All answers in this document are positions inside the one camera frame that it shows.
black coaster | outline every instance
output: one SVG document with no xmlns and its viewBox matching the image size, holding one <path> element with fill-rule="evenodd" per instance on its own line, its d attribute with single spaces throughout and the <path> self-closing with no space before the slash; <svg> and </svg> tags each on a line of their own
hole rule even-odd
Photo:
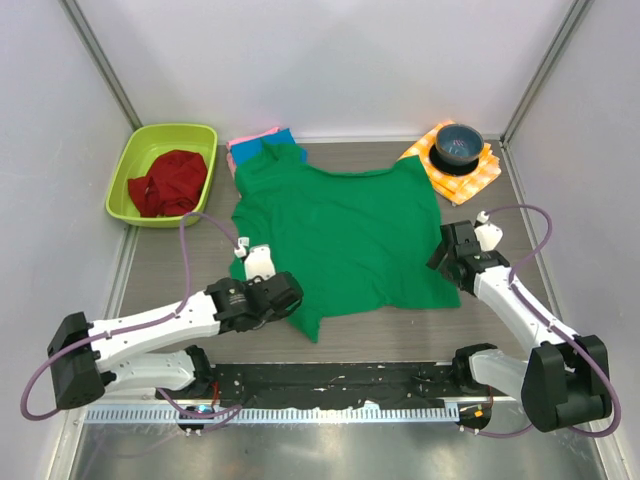
<svg viewBox="0 0 640 480">
<path fill-rule="evenodd" d="M 464 175 L 469 175 L 476 168 L 478 168 L 478 164 L 480 163 L 480 158 L 476 158 L 473 162 L 467 165 L 462 165 L 462 166 L 451 165 L 450 163 L 447 163 L 440 158 L 440 155 L 438 154 L 438 150 L 436 150 L 435 145 L 431 147 L 431 150 L 429 150 L 429 160 L 431 161 L 431 164 L 434 167 L 436 167 L 438 170 L 440 170 L 442 173 L 446 173 L 447 175 L 453 175 L 454 177 L 462 177 Z"/>
</svg>

white wall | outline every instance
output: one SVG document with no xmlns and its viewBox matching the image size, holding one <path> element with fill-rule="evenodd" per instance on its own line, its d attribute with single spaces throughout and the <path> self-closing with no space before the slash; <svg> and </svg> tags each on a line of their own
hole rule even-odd
<svg viewBox="0 0 640 480">
<path fill-rule="evenodd" d="M 60 419 L 22 419 L 20 394 L 62 318 L 105 306 L 124 230 L 103 202 L 130 130 L 57 2 L 3 2 L 0 45 L 0 476 L 42 480 Z"/>
<path fill-rule="evenodd" d="M 145 123 L 223 139 L 504 131 L 566 0 L 80 0 Z"/>
<path fill-rule="evenodd" d="M 609 349 L 624 412 L 619 439 L 636 471 L 639 18 L 636 0 L 594 2 L 512 145 L 527 201 L 555 220 L 545 258 L 565 320 Z"/>
</svg>

bowl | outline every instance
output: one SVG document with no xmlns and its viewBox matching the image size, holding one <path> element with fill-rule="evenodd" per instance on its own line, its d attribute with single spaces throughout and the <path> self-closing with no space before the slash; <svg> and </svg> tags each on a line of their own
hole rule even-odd
<svg viewBox="0 0 640 480">
<path fill-rule="evenodd" d="M 156 158 L 171 150 L 197 152 L 202 155 L 207 166 L 207 178 L 198 205 L 193 211 L 203 212 L 213 181 L 217 145 L 217 133 L 206 125 L 164 123 L 136 130 L 122 152 L 111 179 L 106 201 L 107 212 L 112 217 L 138 227 L 177 228 L 182 217 L 141 217 L 129 196 L 127 180 L 146 175 Z M 189 217 L 186 224 L 193 225 L 198 220 L 199 217 Z"/>
<path fill-rule="evenodd" d="M 467 125 L 452 124 L 442 127 L 436 135 L 436 150 L 440 158 L 457 167 L 476 160 L 484 148 L 484 139 Z"/>
</svg>

red cloth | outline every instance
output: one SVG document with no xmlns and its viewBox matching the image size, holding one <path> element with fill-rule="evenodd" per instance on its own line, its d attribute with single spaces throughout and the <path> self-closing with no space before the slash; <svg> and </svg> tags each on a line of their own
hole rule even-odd
<svg viewBox="0 0 640 480">
<path fill-rule="evenodd" d="M 182 216 L 196 208 L 206 178 L 202 155 L 173 150 L 156 158 L 144 177 L 128 180 L 129 196 L 141 217 Z"/>
</svg>

pink cloth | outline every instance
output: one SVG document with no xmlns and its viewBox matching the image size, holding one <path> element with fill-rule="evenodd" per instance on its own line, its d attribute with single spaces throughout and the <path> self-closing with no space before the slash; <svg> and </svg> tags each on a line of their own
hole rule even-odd
<svg viewBox="0 0 640 480">
<path fill-rule="evenodd" d="M 248 142 L 249 140 L 253 140 L 255 138 L 264 137 L 265 135 L 271 135 L 272 133 L 278 133 L 279 131 L 280 131 L 280 127 L 273 127 L 273 128 L 270 128 L 269 130 L 267 130 L 266 132 L 262 132 L 260 135 L 251 135 L 251 136 L 248 136 L 248 137 L 238 137 L 238 138 L 234 138 L 233 140 L 230 140 L 230 141 L 227 142 L 227 150 L 229 150 L 229 152 L 227 153 L 227 165 L 229 166 L 229 171 L 231 171 L 231 176 L 233 177 L 234 180 L 236 178 L 236 169 L 238 167 L 236 166 L 236 162 L 233 161 L 233 156 L 231 156 L 231 147 L 233 147 L 234 145 L 237 145 L 239 143 Z"/>
</svg>

